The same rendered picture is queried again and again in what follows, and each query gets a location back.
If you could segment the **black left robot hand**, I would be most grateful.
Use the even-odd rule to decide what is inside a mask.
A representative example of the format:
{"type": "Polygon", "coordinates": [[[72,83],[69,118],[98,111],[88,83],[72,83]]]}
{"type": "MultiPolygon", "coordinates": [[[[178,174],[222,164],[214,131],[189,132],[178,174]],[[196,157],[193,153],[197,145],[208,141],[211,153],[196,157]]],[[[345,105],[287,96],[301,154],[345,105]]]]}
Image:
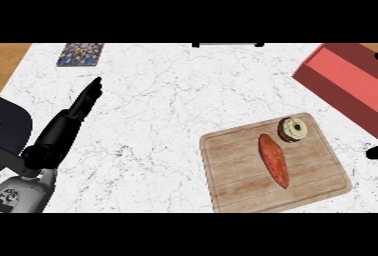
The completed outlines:
{"type": "Polygon", "coordinates": [[[81,123],[101,95],[101,78],[97,77],[81,91],[70,107],[50,120],[35,143],[22,151],[25,166],[29,169],[54,169],[73,144],[81,123]]]}

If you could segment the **orange sweet potato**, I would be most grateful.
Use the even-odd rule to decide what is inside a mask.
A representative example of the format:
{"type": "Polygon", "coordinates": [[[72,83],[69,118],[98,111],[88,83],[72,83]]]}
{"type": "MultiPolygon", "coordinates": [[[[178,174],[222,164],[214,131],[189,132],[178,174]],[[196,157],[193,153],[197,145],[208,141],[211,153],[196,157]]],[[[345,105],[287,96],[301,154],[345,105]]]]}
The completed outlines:
{"type": "Polygon", "coordinates": [[[258,153],[273,180],[286,189],[289,186],[289,174],[283,150],[267,134],[261,134],[258,137],[258,153]]]}

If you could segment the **red cardboard box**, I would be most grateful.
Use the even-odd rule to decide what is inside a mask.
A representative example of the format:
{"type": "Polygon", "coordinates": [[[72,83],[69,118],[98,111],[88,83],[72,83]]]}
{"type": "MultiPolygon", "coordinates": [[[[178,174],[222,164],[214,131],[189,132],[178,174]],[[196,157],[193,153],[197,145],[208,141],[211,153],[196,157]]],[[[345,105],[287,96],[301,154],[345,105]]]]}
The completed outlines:
{"type": "Polygon", "coordinates": [[[360,43],[323,43],[292,78],[378,139],[378,59],[360,43]]]}

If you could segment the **wooden cutting board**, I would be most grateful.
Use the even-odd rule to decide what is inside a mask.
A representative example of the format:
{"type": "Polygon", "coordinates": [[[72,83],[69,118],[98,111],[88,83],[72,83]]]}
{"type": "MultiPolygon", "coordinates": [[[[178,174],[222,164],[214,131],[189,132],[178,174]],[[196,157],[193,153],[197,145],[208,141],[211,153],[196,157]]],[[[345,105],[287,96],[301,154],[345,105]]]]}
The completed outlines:
{"type": "Polygon", "coordinates": [[[314,118],[295,115],[307,125],[302,140],[286,142],[270,119],[200,137],[200,154],[212,209],[217,212],[282,212],[349,192],[351,183],[314,118]],[[289,186],[271,178],[258,153],[258,136],[282,148],[289,186]]]}

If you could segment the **dark navy rounded object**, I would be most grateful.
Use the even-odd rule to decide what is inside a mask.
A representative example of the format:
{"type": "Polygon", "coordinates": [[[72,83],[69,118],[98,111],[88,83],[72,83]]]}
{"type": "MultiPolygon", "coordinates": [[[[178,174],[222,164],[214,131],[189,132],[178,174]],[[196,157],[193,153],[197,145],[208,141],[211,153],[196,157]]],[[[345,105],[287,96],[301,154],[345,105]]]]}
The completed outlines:
{"type": "Polygon", "coordinates": [[[0,97],[0,165],[16,159],[31,135],[28,111],[0,97]]]}

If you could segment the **brown cupcake with cream frosting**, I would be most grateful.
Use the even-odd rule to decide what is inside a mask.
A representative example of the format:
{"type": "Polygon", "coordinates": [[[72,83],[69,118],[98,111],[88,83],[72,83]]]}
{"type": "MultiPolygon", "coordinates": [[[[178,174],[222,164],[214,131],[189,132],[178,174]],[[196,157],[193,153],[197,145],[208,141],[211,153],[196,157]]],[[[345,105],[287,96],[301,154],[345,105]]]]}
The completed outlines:
{"type": "Polygon", "coordinates": [[[284,142],[298,142],[307,136],[304,121],[293,117],[283,118],[277,125],[277,135],[284,142]]]}

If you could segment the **colourful patterned book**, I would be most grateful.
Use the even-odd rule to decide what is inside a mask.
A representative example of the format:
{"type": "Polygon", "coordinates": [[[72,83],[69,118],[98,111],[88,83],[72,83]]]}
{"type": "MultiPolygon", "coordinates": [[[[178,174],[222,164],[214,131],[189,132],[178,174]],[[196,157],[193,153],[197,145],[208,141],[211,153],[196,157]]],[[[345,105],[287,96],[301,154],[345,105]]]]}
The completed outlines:
{"type": "Polygon", "coordinates": [[[103,43],[67,43],[60,52],[56,66],[95,66],[101,49],[103,43]]]}

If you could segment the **grey appliance with black feet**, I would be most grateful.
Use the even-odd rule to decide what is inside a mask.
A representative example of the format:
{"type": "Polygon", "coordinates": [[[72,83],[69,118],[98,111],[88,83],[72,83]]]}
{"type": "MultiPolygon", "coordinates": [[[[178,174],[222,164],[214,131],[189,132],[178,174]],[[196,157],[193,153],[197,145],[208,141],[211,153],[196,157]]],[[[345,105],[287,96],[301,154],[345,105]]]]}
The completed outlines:
{"type": "Polygon", "coordinates": [[[221,45],[252,45],[253,47],[262,47],[264,43],[191,43],[193,48],[199,48],[200,46],[221,46],[221,45]]]}

